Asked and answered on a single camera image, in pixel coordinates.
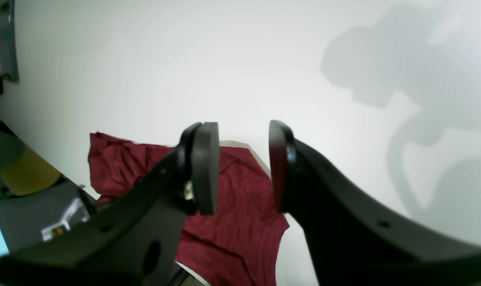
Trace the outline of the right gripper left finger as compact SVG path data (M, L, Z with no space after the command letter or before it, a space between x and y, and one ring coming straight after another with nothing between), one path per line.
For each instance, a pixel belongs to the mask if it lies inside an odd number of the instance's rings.
M131 191L62 236L0 258L5 286L165 286L188 216L217 210L216 122L195 123Z

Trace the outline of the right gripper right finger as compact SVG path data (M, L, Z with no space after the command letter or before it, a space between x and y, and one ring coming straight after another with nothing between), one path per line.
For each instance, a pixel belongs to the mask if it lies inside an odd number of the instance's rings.
M269 155L276 207L301 226L320 286L481 286L481 246L384 206L281 121Z

